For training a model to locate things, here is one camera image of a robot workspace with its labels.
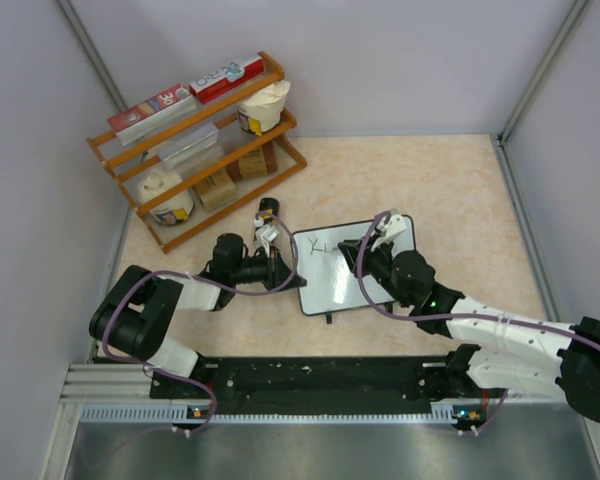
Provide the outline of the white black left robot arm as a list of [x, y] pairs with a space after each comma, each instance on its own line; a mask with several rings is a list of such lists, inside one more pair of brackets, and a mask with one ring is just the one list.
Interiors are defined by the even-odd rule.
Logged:
[[266, 294], [307, 285], [277, 247], [260, 246], [249, 254], [241, 236], [223, 234], [196, 276], [128, 267], [93, 314], [89, 334], [138, 362], [172, 373], [177, 390], [196, 396], [206, 387], [207, 374], [196, 366], [199, 354], [169, 336], [174, 314], [220, 311], [238, 286], [254, 283], [262, 284]]

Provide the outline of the black framed whiteboard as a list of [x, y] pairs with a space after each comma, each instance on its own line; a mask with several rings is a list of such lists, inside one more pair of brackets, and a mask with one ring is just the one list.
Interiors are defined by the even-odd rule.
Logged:
[[297, 273], [306, 280], [298, 290], [303, 314], [329, 317], [368, 305], [337, 244], [362, 239], [370, 224], [366, 220], [293, 233], [298, 249]]

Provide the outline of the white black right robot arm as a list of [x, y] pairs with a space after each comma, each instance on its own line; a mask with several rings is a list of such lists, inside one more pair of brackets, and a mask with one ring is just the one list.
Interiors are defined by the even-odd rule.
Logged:
[[447, 361], [447, 384], [467, 396], [476, 389], [509, 389], [566, 402], [600, 423], [600, 320], [576, 324], [517, 318], [435, 279], [416, 250], [360, 241], [337, 245], [356, 278], [372, 277], [402, 307], [409, 320], [432, 335], [460, 341]]

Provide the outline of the black yellow drink can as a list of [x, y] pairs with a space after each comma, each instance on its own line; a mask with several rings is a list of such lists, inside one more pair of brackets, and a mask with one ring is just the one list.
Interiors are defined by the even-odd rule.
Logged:
[[254, 235], [271, 234], [276, 236], [280, 230], [277, 217], [280, 210], [280, 202], [273, 197], [264, 197], [260, 200], [256, 217], [254, 219]]

